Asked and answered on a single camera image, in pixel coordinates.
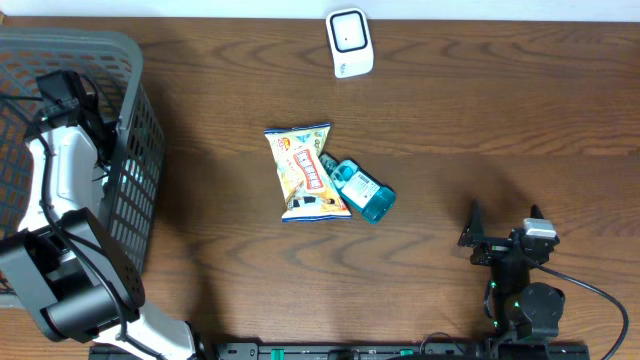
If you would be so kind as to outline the teal mouthwash bottle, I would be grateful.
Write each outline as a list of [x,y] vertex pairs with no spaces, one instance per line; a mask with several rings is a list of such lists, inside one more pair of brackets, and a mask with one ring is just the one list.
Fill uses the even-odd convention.
[[395,192],[364,171],[356,162],[338,162],[323,153],[319,160],[340,196],[370,224],[379,223],[396,201]]

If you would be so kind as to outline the yellow red snack bag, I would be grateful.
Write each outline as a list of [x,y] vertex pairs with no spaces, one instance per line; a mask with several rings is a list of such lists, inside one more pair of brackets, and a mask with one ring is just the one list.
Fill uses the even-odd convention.
[[319,159],[330,128],[331,124],[325,122],[264,130],[284,197],[283,222],[351,218]]

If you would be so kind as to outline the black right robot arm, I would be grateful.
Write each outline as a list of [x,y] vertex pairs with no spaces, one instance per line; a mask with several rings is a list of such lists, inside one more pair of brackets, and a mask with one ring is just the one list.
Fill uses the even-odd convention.
[[530,277],[530,271],[545,264],[558,244],[553,224],[536,205],[520,227],[500,238],[485,234],[479,203],[471,203],[458,245],[473,250],[471,264],[490,268],[484,311],[498,335],[507,335],[512,341],[545,341],[558,336],[565,295]]

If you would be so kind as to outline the white barcode scanner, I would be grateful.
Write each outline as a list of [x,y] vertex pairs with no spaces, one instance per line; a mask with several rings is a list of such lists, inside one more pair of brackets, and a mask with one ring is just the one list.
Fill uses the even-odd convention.
[[374,50],[366,14],[359,8],[329,13],[327,38],[338,79],[365,75],[374,66]]

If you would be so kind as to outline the grey plastic shopping basket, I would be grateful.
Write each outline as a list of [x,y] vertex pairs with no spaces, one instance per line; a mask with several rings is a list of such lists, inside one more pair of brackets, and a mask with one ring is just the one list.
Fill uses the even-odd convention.
[[30,196],[27,121],[42,108],[36,79],[57,70],[82,75],[117,144],[106,172],[94,173],[98,218],[138,270],[144,268],[166,141],[142,85],[143,55],[118,32],[1,29],[1,236],[13,235]]

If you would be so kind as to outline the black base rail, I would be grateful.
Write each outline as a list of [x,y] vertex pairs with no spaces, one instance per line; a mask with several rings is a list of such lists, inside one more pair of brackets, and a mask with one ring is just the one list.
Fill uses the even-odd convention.
[[[477,345],[431,342],[422,346],[381,345],[259,345],[220,344],[213,351],[219,360],[388,360],[388,359],[487,359]],[[500,359],[589,360],[584,345],[506,345],[498,350]]]

